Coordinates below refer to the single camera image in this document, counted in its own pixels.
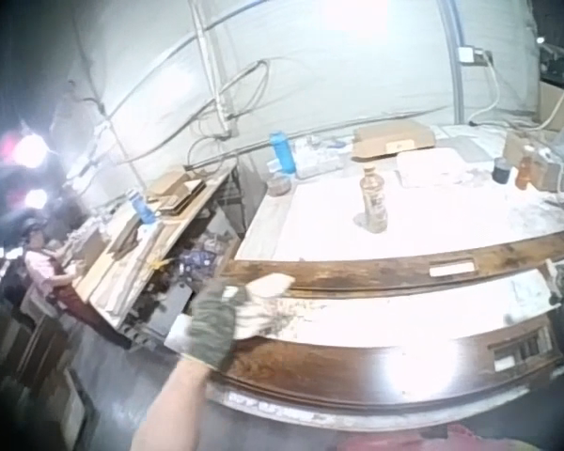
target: pink shirt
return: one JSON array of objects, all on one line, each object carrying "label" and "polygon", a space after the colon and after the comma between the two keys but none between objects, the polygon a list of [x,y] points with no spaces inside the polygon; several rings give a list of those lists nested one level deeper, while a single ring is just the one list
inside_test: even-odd
[{"label": "pink shirt", "polygon": [[29,276],[34,285],[38,287],[39,292],[43,296],[49,295],[53,289],[48,284],[48,279],[55,275],[55,268],[50,263],[50,257],[41,252],[27,251],[24,261]]}]

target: forearm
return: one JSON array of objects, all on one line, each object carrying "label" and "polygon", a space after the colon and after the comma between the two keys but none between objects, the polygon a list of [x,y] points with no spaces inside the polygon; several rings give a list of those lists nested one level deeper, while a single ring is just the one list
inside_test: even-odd
[{"label": "forearm", "polygon": [[53,275],[48,278],[48,283],[51,287],[64,287],[72,283],[76,277],[75,274]]},{"label": "forearm", "polygon": [[211,370],[184,359],[169,376],[133,436],[132,451],[190,451],[196,448],[198,421]]}]

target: white tent wall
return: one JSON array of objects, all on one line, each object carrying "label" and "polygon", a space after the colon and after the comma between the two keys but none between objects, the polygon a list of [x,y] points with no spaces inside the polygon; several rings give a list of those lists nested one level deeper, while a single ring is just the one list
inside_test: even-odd
[{"label": "white tent wall", "polygon": [[[270,61],[270,74],[256,110],[238,120],[238,136],[221,147],[197,147],[193,163],[265,140],[278,130],[297,132],[440,107],[444,108],[418,120],[453,123],[451,59],[439,8],[445,1],[449,0],[198,1],[204,23],[216,23],[207,37],[219,79],[225,82],[261,58]],[[187,0],[72,3],[96,96],[112,115],[128,156],[160,143],[211,98]],[[466,43],[491,50],[499,74],[501,110],[488,117],[534,111],[538,51],[526,0],[457,3]],[[59,20],[48,21],[46,10]],[[41,73],[28,82],[34,83],[33,96],[26,101],[33,104],[25,111],[55,111],[52,137],[69,170],[88,151],[94,127],[102,121],[92,101],[81,101],[95,93],[77,50],[70,2],[43,1],[33,14],[19,16],[17,23],[25,26],[12,35],[13,46],[19,49],[13,64],[33,67],[42,61]],[[182,50],[173,53],[180,46]],[[468,116],[492,101],[493,84],[485,68],[462,68],[461,75]],[[243,108],[260,77],[258,70],[224,96],[228,111]],[[172,164],[186,163],[187,149],[202,133],[220,130],[216,115],[210,114],[200,129],[188,128],[135,162],[135,170],[145,181],[156,179]],[[103,166],[83,195],[90,206],[138,184],[127,164],[112,167],[126,158],[114,136],[104,132],[99,142],[111,163]],[[249,217],[263,193],[258,173],[273,156],[265,148],[241,158]]]}]

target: lamp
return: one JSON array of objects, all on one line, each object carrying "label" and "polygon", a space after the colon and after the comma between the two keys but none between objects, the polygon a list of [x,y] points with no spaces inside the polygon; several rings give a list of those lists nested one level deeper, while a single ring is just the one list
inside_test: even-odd
[{"label": "lamp", "polygon": [[25,196],[25,205],[30,209],[41,210],[48,201],[48,195],[44,190],[31,190]]},{"label": "lamp", "polygon": [[17,143],[12,158],[16,164],[35,169],[44,162],[49,151],[41,136],[28,134]]}]

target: cap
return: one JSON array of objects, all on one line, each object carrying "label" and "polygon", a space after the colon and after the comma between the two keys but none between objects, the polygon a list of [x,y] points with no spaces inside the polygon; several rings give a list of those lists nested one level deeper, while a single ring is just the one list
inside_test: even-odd
[{"label": "cap", "polygon": [[21,236],[23,238],[28,238],[29,234],[34,230],[42,230],[44,224],[36,218],[27,218],[23,221],[23,226],[21,227]]}]

